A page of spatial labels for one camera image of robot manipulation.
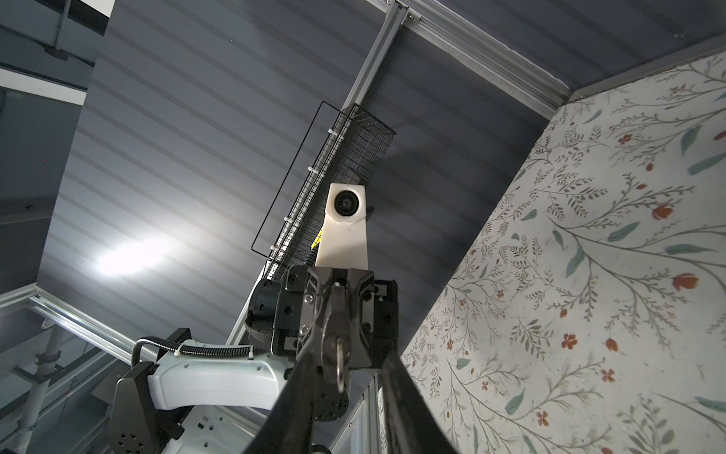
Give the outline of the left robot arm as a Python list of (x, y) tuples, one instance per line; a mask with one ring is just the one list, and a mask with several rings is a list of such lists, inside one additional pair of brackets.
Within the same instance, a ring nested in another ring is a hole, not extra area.
[(141, 338), (117, 381), (115, 453), (315, 453), (317, 423), (351, 406), (353, 371), (398, 344), (398, 287), (370, 271), (296, 266), (251, 296), (251, 345), (205, 345), (181, 329)]

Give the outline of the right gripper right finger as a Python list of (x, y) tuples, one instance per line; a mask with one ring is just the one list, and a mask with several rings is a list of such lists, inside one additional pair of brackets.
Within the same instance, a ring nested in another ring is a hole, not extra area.
[(389, 354), (382, 369), (389, 453), (456, 453), (400, 358)]

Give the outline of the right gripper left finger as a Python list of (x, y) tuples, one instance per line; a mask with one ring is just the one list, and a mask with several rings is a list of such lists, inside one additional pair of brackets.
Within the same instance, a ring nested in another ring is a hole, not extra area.
[(244, 454), (309, 453), (317, 395), (317, 366), (311, 353), (304, 353), (278, 397), (270, 415)]

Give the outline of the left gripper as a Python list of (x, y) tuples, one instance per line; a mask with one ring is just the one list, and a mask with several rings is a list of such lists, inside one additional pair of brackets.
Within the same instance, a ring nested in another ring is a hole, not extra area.
[(318, 363), (382, 363), (399, 339), (398, 285), (357, 269), (294, 266), (258, 283), (246, 328), (274, 355)]

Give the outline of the small black padlock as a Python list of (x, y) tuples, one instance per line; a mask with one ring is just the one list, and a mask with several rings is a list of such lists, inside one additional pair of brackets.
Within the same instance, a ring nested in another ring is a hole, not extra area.
[(325, 301), (321, 368), (325, 379), (343, 393), (348, 378), (351, 349), (351, 316), (346, 287), (334, 283)]

